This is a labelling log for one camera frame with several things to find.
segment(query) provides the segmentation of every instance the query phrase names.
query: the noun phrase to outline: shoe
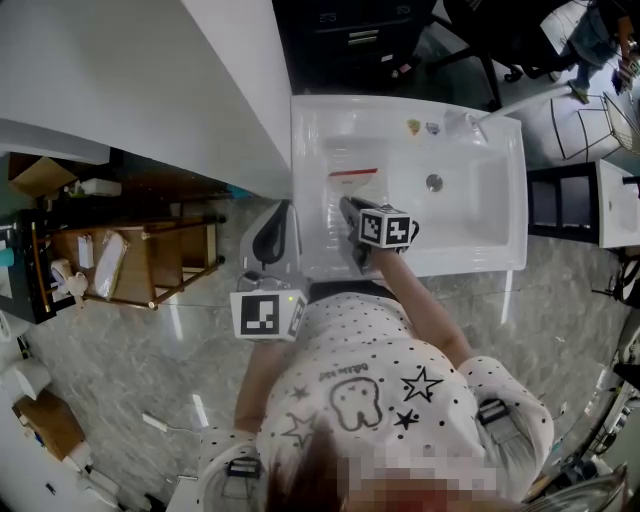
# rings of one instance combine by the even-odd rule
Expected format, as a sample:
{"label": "shoe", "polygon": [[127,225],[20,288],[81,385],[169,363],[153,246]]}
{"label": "shoe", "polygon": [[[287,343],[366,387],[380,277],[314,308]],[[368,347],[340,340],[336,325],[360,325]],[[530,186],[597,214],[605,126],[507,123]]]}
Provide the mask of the shoe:
{"label": "shoe", "polygon": [[575,80],[569,80],[569,87],[573,91],[573,97],[577,99],[583,105],[589,104],[589,91],[587,89],[582,89],[575,84]]}

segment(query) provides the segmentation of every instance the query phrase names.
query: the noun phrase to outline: tiled floor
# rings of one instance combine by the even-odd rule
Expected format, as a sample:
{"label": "tiled floor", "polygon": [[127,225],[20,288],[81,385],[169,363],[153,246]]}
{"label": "tiled floor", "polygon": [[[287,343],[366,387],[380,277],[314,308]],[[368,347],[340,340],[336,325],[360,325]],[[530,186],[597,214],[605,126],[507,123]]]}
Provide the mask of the tiled floor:
{"label": "tiled floor", "polygon": [[[95,467],[126,500],[150,492],[168,500],[178,474],[193,474],[198,436],[162,432],[143,411],[198,428],[194,395],[211,425],[231,421],[251,343],[233,337],[228,293],[235,288],[239,237],[269,202],[221,201],[219,272],[157,312],[89,302],[29,331],[35,354],[69,402],[93,449]],[[480,353],[507,368],[558,414],[558,435],[580,417],[627,310],[590,292],[615,269],[612,255],[585,244],[529,238],[524,271],[425,278]],[[565,443],[575,446],[567,436]]]}

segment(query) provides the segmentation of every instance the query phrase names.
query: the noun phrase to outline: drain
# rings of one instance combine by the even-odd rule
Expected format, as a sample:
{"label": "drain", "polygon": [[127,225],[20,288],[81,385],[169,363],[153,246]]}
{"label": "drain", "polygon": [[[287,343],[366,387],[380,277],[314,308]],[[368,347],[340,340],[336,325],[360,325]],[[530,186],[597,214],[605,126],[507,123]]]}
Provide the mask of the drain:
{"label": "drain", "polygon": [[442,178],[437,174],[430,174],[427,177],[427,188],[431,192],[440,192],[442,190]]}

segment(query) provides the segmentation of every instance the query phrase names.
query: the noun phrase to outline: hand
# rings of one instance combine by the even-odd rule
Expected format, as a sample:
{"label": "hand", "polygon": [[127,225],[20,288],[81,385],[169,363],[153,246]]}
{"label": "hand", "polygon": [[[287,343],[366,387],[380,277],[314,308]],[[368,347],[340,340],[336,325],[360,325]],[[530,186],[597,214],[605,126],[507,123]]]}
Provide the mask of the hand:
{"label": "hand", "polygon": [[358,239],[358,229],[353,229],[348,237],[349,242],[353,245],[353,249],[351,251],[351,256],[353,260],[356,262],[358,268],[363,271],[366,269],[370,256],[371,250],[374,248],[373,246],[361,242]]}
{"label": "hand", "polygon": [[624,58],[618,61],[618,65],[620,66],[618,75],[622,82],[620,89],[622,91],[630,91],[633,85],[633,79],[638,71],[638,64],[635,62],[635,58],[633,60]]}
{"label": "hand", "polygon": [[379,249],[377,247],[371,248],[371,261],[378,270],[393,265],[393,262],[400,258],[394,249]]}

